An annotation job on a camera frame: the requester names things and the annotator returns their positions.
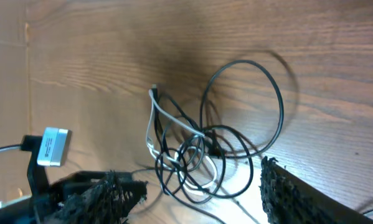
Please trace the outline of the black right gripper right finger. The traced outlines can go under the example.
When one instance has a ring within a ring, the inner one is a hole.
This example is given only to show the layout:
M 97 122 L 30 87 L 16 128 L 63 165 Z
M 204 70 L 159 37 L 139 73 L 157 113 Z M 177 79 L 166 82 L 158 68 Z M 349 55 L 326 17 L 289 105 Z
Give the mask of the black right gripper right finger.
M 261 161 L 260 193 L 268 223 L 348 224 L 373 219 L 337 202 L 277 164 L 274 157 Z

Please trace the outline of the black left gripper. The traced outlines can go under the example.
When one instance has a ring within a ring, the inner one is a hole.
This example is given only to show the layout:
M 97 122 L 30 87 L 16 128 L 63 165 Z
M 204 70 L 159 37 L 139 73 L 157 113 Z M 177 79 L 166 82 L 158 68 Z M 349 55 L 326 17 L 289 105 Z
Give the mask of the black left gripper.
M 63 202 L 73 194 L 83 194 L 106 175 L 107 172 L 103 171 L 82 170 L 50 184 L 45 170 L 31 174 L 30 209 L 39 207 L 53 210 L 56 203 Z M 112 201 L 121 212 L 130 212 L 137 204 L 146 200 L 147 182 L 134 180 L 130 172 L 115 172 L 111 189 Z

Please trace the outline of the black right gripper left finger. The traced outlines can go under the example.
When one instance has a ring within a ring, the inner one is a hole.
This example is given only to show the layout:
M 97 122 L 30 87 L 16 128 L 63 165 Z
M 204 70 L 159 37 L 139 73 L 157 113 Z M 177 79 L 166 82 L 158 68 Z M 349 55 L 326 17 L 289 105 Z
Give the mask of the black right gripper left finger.
M 52 212 L 44 217 L 45 223 L 125 223 L 130 212 L 121 212 L 112 201 L 113 176 L 107 172 L 93 187 L 83 194 L 73 194 L 55 204 Z

